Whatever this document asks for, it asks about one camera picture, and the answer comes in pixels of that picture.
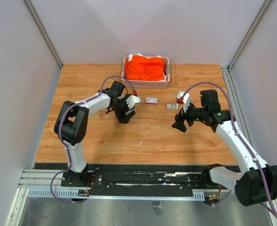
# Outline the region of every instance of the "cloth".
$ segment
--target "cloth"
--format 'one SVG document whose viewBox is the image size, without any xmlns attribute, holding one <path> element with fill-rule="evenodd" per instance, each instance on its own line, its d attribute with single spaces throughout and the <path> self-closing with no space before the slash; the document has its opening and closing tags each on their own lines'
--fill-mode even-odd
<svg viewBox="0 0 277 226">
<path fill-rule="evenodd" d="M 164 80 L 164 60 L 161 57 L 146 58 L 134 55 L 125 63 L 125 74 L 129 80 L 161 81 Z"/>
</svg>

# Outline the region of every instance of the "laundry basket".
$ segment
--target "laundry basket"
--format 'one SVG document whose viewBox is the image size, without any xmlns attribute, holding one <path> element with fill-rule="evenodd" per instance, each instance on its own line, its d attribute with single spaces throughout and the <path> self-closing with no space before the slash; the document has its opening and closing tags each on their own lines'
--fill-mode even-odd
<svg viewBox="0 0 277 226">
<path fill-rule="evenodd" d="M 128 62 L 128 56 L 124 57 L 123 66 L 122 66 L 122 77 L 126 77 L 125 75 L 125 62 Z M 170 62 L 169 58 L 163 57 L 163 60 L 165 62 L 164 66 L 164 73 L 166 75 L 166 81 L 141 81 L 141 80 L 129 80 L 133 87 L 135 88 L 154 88 L 154 89 L 165 89 L 168 86 L 168 83 L 170 82 Z M 130 87 L 128 82 L 126 80 L 122 79 L 123 84 L 126 87 Z"/>
</svg>

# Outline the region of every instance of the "wooden table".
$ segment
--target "wooden table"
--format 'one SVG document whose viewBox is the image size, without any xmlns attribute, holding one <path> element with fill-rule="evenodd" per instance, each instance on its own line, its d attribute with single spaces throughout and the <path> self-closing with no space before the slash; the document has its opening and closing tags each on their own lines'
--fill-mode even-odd
<svg viewBox="0 0 277 226">
<path fill-rule="evenodd" d="M 64 65 L 54 95 L 36 162 L 67 162 L 66 153 L 53 128 L 62 103 L 79 101 L 94 95 L 109 75 L 121 74 L 121 65 Z M 236 160 L 220 137 L 210 127 L 195 122 L 187 133 L 173 129 L 178 110 L 167 110 L 166 103 L 175 103 L 180 90 L 199 81 L 213 81 L 225 89 L 219 65 L 172 65 L 167 89 L 137 89 L 143 103 L 128 125 L 119 124 L 114 113 L 99 111 L 89 118 L 83 140 L 87 162 L 94 163 L 157 163 L 157 164 L 236 164 Z M 110 87 L 113 79 L 106 82 Z M 194 88 L 192 103 L 200 106 L 199 92 L 214 89 L 211 85 Z M 227 102 L 219 91 L 222 109 Z M 146 97 L 157 97 L 158 104 L 146 104 Z"/>
</svg>

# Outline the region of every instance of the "orange cloth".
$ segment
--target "orange cloth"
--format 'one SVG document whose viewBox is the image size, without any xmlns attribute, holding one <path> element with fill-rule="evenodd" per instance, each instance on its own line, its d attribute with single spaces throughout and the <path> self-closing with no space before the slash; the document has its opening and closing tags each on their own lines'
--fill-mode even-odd
<svg viewBox="0 0 277 226">
<path fill-rule="evenodd" d="M 125 74 L 129 80 L 164 80 L 164 60 L 161 57 L 146 58 L 134 55 L 132 61 L 125 63 Z"/>
</svg>

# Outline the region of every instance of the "red cable connector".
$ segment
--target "red cable connector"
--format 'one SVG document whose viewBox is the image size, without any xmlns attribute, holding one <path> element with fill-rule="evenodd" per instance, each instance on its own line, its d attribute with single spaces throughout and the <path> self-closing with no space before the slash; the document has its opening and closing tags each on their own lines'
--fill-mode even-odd
<svg viewBox="0 0 277 226">
<path fill-rule="evenodd" d="M 182 104 L 183 100 L 184 100 L 184 98 L 181 97 L 177 100 L 177 103 Z"/>
</svg>

